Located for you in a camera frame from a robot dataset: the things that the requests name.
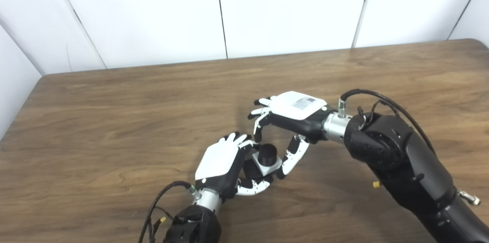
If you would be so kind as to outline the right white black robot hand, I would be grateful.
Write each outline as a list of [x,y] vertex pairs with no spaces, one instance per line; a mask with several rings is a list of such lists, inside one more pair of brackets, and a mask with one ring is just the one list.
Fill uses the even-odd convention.
[[333,111],[325,100],[313,96],[288,91],[277,96],[260,98],[247,118],[254,121],[253,135],[255,142],[262,141],[264,126],[276,126],[294,133],[281,166],[275,171],[278,179],[284,179],[302,159],[310,144],[326,141],[324,123]]

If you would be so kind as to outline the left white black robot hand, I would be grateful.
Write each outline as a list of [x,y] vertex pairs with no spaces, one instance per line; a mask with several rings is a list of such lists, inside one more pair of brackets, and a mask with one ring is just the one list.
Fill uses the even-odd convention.
[[251,149],[258,144],[249,134],[233,132],[209,146],[194,174],[197,190],[208,189],[218,193],[225,202],[239,196],[253,196],[265,191],[273,177],[251,179],[239,177]]

